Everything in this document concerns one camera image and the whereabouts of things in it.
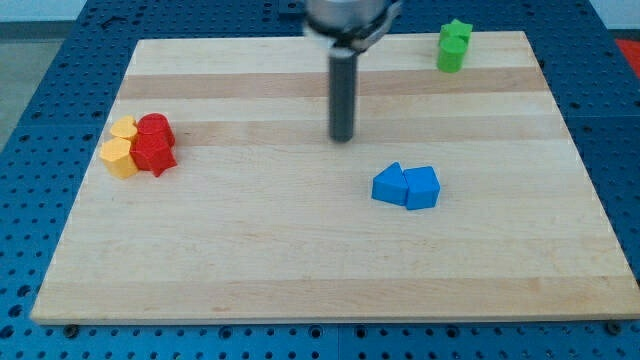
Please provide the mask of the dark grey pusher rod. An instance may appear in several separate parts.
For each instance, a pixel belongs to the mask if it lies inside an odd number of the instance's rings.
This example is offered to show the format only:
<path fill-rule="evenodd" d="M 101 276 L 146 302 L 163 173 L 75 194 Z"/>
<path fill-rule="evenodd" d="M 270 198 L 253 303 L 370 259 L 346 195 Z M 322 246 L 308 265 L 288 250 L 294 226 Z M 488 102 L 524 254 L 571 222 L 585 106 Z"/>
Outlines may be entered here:
<path fill-rule="evenodd" d="M 354 134 L 357 54 L 338 48 L 329 53 L 329 136 L 348 142 Z"/>

